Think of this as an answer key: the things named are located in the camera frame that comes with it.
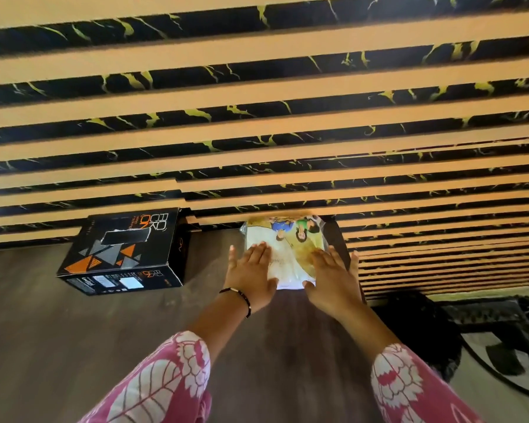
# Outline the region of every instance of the cardboard box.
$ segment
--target cardboard box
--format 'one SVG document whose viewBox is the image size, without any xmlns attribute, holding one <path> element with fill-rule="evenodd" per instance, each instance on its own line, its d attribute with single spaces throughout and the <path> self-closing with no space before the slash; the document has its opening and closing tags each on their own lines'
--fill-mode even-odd
<svg viewBox="0 0 529 423">
<path fill-rule="evenodd" d="M 182 286 L 189 239 L 178 208 L 93 215 L 57 277 L 88 296 Z"/>
</svg>

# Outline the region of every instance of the plastic wrap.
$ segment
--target plastic wrap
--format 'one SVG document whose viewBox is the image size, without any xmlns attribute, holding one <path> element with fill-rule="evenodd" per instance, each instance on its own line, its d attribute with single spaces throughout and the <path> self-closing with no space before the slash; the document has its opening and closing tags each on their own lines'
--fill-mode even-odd
<svg viewBox="0 0 529 423">
<path fill-rule="evenodd" d="M 302 282 L 315 282 L 310 253 L 326 249 L 323 220 L 315 215 L 301 217 L 255 218 L 241 227 L 245 249 L 261 241 L 272 248 L 268 277 L 279 279 L 278 289 L 302 289 Z"/>
</svg>

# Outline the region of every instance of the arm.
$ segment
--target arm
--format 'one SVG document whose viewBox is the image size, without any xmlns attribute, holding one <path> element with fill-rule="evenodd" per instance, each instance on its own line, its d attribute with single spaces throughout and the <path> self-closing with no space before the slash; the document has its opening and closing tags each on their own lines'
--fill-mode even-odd
<svg viewBox="0 0 529 423">
<path fill-rule="evenodd" d="M 276 291 L 278 280 L 267 279 L 270 256 L 264 242 L 253 245 L 238 261 L 235 248 L 230 247 L 224 288 L 242 291 L 253 312 L 266 306 Z M 247 312 L 247 303 L 238 293 L 219 294 L 187 331 L 162 343 L 81 422 L 205 421 L 212 403 L 206 392 L 210 362 L 215 362 Z"/>
<path fill-rule="evenodd" d="M 307 296 L 317 308 L 343 325 L 371 363 L 374 397 L 387 423 L 483 423 L 363 303 L 356 252 L 349 271 L 332 246 L 329 253 L 317 250 L 312 258 L 316 286 L 304 282 Z"/>
</svg>

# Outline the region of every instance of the black beaded bracelet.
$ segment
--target black beaded bracelet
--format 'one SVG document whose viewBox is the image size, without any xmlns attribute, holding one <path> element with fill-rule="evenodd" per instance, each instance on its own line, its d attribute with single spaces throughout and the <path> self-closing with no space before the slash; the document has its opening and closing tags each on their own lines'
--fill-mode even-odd
<svg viewBox="0 0 529 423">
<path fill-rule="evenodd" d="M 243 300 L 245 300 L 245 303 L 247 303 L 247 306 L 249 306 L 249 313 L 247 313 L 247 316 L 245 317 L 245 319 L 247 319 L 251 315 L 251 302 L 249 301 L 247 296 L 244 293 L 242 293 L 240 290 L 235 289 L 235 288 L 225 288 L 219 291 L 219 293 L 221 294 L 222 292 L 227 292 L 227 291 L 237 292 L 241 297 L 243 297 Z"/>
</svg>

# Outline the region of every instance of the gray triangle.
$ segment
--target gray triangle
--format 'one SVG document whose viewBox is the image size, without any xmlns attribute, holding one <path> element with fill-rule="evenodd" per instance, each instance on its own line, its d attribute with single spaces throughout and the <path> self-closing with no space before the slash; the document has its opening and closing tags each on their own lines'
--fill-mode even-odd
<svg viewBox="0 0 529 423">
<path fill-rule="evenodd" d="M 127 256 L 124 256 L 121 268 L 132 268 L 132 267 L 137 266 L 137 264 L 139 263 L 136 262 L 134 259 L 127 258 Z"/>
<path fill-rule="evenodd" d="M 92 245 L 92 249 L 90 250 L 90 253 L 95 254 L 98 251 L 101 251 L 102 249 L 106 249 L 109 246 L 110 245 L 102 245 L 102 242 L 100 242 L 99 240 L 95 240 L 94 244 Z"/>
<path fill-rule="evenodd" d="M 112 245 L 105 251 L 102 251 L 99 254 L 96 254 L 96 256 L 107 263 L 113 265 L 115 264 L 115 260 L 118 259 L 118 255 L 120 253 L 120 248 L 122 247 L 122 244 L 119 245 Z"/>
</svg>

